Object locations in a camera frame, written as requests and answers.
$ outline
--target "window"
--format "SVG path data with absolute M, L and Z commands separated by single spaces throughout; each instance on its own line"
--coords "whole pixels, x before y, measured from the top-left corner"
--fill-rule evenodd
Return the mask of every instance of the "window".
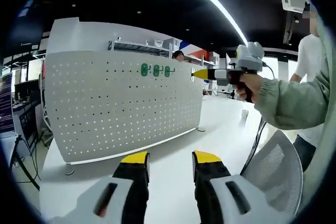
M 289 78 L 292 77 L 292 75 L 294 74 L 295 70 L 296 70 L 296 66 L 297 66 L 297 62 L 296 61 L 293 61 L 293 60 L 289 60 L 288 61 L 288 75 L 289 75 Z M 301 82 L 307 82 L 307 75 L 305 75 L 303 78 L 302 78 L 302 81 Z
M 274 76 L 277 79 L 279 77 L 278 59 L 273 57 L 263 57 L 262 60 L 273 70 Z M 263 67 L 262 72 L 260 72 L 259 75 L 267 79 L 273 79 L 273 74 L 267 67 Z

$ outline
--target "white t-shirt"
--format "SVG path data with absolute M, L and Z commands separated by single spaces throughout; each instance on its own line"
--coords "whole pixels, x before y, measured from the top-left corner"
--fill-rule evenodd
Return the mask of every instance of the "white t-shirt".
M 298 64 L 295 71 L 300 77 L 307 75 L 307 81 L 312 81 L 321 68 L 322 43 L 320 38 L 313 34 L 305 36 L 300 41 L 298 52 Z M 323 124 L 316 127 L 298 130 L 301 136 L 308 143 L 317 147 L 321 138 Z

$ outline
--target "light green sleeve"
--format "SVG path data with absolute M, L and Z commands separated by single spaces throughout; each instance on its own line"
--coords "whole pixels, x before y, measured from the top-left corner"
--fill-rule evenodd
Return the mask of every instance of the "light green sleeve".
M 324 122 L 330 96 L 327 54 L 322 41 L 321 71 L 312 82 L 265 79 L 255 104 L 266 122 L 282 130 L 306 129 Z

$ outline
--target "floor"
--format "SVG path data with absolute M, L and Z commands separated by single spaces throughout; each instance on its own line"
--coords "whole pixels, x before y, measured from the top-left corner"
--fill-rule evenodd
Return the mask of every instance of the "floor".
M 272 137 L 272 135 L 276 132 L 276 128 L 273 126 L 266 124 L 261 138 L 259 142 L 258 149 L 261 149 L 267 141 Z M 284 131 L 288 139 L 291 140 L 291 142 L 294 142 L 297 132 L 296 131 Z M 47 156 L 48 148 L 44 147 L 43 142 L 39 142 L 37 144 L 37 148 L 33 152 L 33 158 L 34 162 L 37 163 L 37 170 L 40 174 L 43 168 L 43 164 L 45 161 L 45 158 Z M 34 168 L 34 163 L 32 157 L 28 157 L 24 160 L 24 164 L 27 168 L 27 170 L 30 172 L 30 174 L 35 177 L 36 171 Z M 38 190 L 34 187 L 32 183 L 26 183 L 28 181 L 26 175 L 24 174 L 23 170 L 18 166 L 13 166 L 12 172 L 16 178 L 16 180 L 19 183 L 19 187 L 21 188 L 22 192 L 26 196 L 27 200 L 36 208 L 37 211 L 40 210 L 39 207 L 39 197 L 38 197 Z M 39 184 L 39 178 L 36 177 L 36 182 Z

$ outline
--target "dark hair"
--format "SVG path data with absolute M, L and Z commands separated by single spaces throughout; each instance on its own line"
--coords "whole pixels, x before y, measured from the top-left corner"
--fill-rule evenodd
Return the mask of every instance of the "dark hair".
M 181 50 L 175 51 L 175 52 L 173 53 L 172 58 L 173 58 L 173 59 L 176 59 L 180 54 L 182 54 L 182 55 L 184 56 L 184 53 L 183 53 Z

